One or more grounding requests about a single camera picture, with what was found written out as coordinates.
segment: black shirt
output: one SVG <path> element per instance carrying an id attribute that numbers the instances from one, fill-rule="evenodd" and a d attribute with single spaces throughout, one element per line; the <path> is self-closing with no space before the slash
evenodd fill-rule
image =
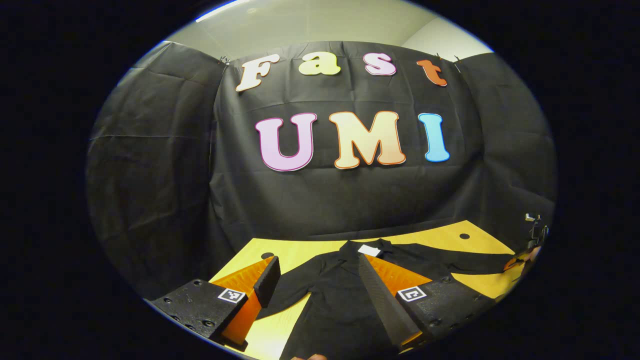
<path id="1" fill-rule="evenodd" d="M 285 345 L 281 360 L 322 354 L 328 359 L 376 359 L 397 354 L 358 274 L 358 249 L 366 244 L 379 258 L 407 270 L 440 279 L 459 274 L 497 274 L 510 254 L 475 254 L 419 244 L 392 245 L 378 239 L 347 241 L 339 251 L 314 256 L 282 274 L 264 318 L 292 306 L 308 292 L 305 305 Z"/>

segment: yellow table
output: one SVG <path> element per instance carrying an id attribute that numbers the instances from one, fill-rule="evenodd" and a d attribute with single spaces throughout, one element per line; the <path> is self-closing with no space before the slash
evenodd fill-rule
<path id="1" fill-rule="evenodd" d="M 461 239 L 460 234 L 463 233 L 469 235 L 470 238 Z M 354 241 L 367 242 L 377 239 Z M 444 250 L 482 254 L 514 254 L 506 245 L 469 221 L 462 221 L 417 233 L 386 236 L 384 239 L 392 244 L 419 243 Z M 211 281 L 260 261 L 262 259 L 260 256 L 265 252 L 272 252 L 278 256 L 280 271 L 284 274 L 306 263 L 316 255 L 338 251 L 345 243 L 346 240 L 284 241 L 254 238 L 211 278 Z M 515 266 L 502 274 L 453 274 L 453 277 L 479 293 L 495 299 L 509 291 L 515 284 L 515 279 L 519 278 L 521 273 L 522 266 Z M 305 307 L 309 296 L 310 294 L 307 294 L 295 305 L 284 311 L 256 320 L 246 337 L 249 345 L 242 354 L 259 360 L 279 360 L 293 326 Z"/>

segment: yellow letter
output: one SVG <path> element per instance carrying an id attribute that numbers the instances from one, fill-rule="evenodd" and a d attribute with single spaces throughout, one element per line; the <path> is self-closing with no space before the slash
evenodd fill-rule
<path id="1" fill-rule="evenodd" d="M 302 57 L 305 60 L 298 70 L 304 75 L 318 75 L 320 73 L 324 75 L 336 75 L 340 72 L 338 66 L 338 58 L 332 53 L 326 51 L 318 51 L 315 53 L 306 54 Z"/>
<path id="2" fill-rule="evenodd" d="M 257 79 L 258 74 L 262 77 L 267 76 L 271 68 L 271 63 L 277 63 L 278 60 L 280 60 L 280 55 L 273 54 L 242 64 L 244 71 L 242 73 L 242 80 L 240 80 L 240 85 L 236 87 L 236 91 L 245 91 L 246 89 L 255 88 L 260 85 L 262 80 Z"/>
<path id="3" fill-rule="evenodd" d="M 358 149 L 362 159 L 371 165 L 373 157 L 380 144 L 378 162 L 382 165 L 402 164 L 406 156 L 400 149 L 396 122 L 398 114 L 393 111 L 379 111 L 373 118 L 371 130 L 367 130 L 358 117 L 350 111 L 342 111 L 329 115 L 329 121 L 338 129 L 338 144 L 340 157 L 335 161 L 335 167 L 346 169 L 355 168 L 360 160 L 353 153 L 353 146 Z"/>

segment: shirt sleeve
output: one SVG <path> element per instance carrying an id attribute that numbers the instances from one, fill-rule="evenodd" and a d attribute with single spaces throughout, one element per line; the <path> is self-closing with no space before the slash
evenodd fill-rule
<path id="1" fill-rule="evenodd" d="M 279 313 L 302 299 L 317 281 L 323 264 L 322 255 L 317 255 L 297 268 L 282 274 L 269 305 L 260 311 L 257 318 Z"/>
<path id="2" fill-rule="evenodd" d="M 456 274 L 499 274 L 512 254 L 479 254 L 476 252 L 436 249 L 420 244 L 394 245 L 416 259 L 443 264 Z"/>

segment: light blue letter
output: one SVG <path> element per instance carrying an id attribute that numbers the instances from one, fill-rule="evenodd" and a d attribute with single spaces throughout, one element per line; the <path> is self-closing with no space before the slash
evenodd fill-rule
<path id="1" fill-rule="evenodd" d="M 424 157 L 432 163 L 448 160 L 449 153 L 444 149 L 444 139 L 440 127 L 442 117 L 438 114 L 421 113 L 418 115 L 418 120 L 424 124 L 424 129 L 427 131 L 429 151 Z"/>

